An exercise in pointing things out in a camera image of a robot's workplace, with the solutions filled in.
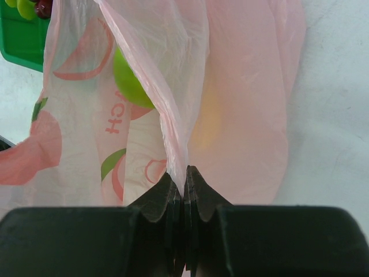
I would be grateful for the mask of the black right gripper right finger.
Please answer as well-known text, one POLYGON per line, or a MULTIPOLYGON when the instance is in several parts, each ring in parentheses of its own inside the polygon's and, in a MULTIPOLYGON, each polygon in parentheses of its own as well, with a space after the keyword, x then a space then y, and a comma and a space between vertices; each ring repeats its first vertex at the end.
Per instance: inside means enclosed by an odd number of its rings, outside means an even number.
POLYGON ((195 166, 183 200, 192 276, 368 275, 368 242, 344 209, 233 205, 195 166))

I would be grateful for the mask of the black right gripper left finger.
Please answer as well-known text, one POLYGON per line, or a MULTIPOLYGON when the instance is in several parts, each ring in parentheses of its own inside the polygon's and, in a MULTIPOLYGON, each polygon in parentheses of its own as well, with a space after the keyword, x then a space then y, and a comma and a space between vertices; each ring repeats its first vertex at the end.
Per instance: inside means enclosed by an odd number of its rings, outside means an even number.
POLYGON ((168 174, 127 207, 14 209, 1 220, 1 275, 181 276, 179 213, 168 174))

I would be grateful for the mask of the yellow fake mango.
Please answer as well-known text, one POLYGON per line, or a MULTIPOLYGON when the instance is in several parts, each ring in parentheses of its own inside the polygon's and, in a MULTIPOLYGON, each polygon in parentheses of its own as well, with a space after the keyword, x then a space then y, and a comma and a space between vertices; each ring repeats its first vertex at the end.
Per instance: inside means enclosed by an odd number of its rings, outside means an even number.
POLYGON ((201 108, 191 135, 193 151, 210 151, 220 144, 224 121, 224 98, 218 86, 206 83, 201 99, 201 108))

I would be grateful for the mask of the pink plastic bag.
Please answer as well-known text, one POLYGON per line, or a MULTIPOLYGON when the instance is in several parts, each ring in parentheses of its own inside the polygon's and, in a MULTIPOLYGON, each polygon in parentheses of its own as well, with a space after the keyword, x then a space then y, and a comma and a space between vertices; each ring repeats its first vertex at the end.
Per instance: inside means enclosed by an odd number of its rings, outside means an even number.
POLYGON ((234 204, 271 203, 305 32, 300 1, 55 1, 29 137, 1 153, 1 213, 127 205, 164 173, 182 190, 189 165, 234 204), (117 47, 154 108, 120 93, 117 47), (206 83, 224 130, 196 152, 206 83))

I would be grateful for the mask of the green fake apple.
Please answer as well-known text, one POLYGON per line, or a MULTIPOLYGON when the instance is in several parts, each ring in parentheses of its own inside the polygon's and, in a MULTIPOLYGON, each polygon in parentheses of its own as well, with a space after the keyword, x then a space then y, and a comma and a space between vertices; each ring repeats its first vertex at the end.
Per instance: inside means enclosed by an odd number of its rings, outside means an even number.
POLYGON ((113 75, 120 93, 129 102, 142 108, 154 108, 119 47, 116 48, 113 58, 113 75))

